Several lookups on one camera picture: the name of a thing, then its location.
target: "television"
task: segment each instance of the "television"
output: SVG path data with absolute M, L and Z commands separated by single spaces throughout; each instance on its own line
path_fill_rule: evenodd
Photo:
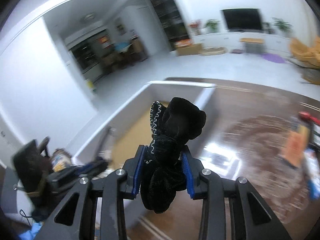
M 258 9 L 227 9 L 222 11 L 230 31 L 262 31 Z

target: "purple yoga mat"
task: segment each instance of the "purple yoga mat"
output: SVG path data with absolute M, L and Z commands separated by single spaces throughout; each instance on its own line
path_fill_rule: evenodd
M 262 54 L 262 57 L 265 60 L 271 61 L 274 63 L 285 63 L 285 60 L 277 54 L 265 53 L 265 54 Z

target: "cable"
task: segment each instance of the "cable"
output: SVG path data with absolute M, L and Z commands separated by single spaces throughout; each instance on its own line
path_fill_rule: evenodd
M 25 213 L 22 209 L 20 209 L 19 214 L 20 214 L 23 218 L 26 218 L 26 219 L 28 220 L 28 223 L 29 223 L 30 227 L 32 227 L 31 224 L 30 224 L 30 222 L 29 222 L 29 219 L 28 219 L 28 218 L 32 218 L 32 216 L 27 216 L 26 213 Z

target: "green plant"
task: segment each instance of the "green plant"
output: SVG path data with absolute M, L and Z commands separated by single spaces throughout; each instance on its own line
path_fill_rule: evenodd
M 289 24 L 288 22 L 285 22 L 283 19 L 279 19 L 279 18 L 272 18 L 274 20 L 274 26 L 277 26 L 279 30 L 288 33 L 291 31 L 291 27 L 292 25 Z
M 218 31 L 218 23 L 219 22 L 220 21 L 218 21 L 216 19 L 210 19 L 210 20 L 207 20 L 207 23 L 205 24 L 205 26 L 209 27 L 212 32 L 217 32 Z

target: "white tv cabinet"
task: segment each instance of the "white tv cabinet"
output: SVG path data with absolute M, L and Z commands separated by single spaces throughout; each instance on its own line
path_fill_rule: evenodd
M 289 44 L 290 38 L 284 38 L 277 34 L 265 33 L 209 33 L 192 37 L 194 43 L 202 43 L 204 48 L 226 47 L 228 52 L 233 49 L 244 49 L 244 45 L 240 42 L 241 38 L 264 39 L 264 51 L 266 53 L 274 53 L 283 57 L 291 55 Z

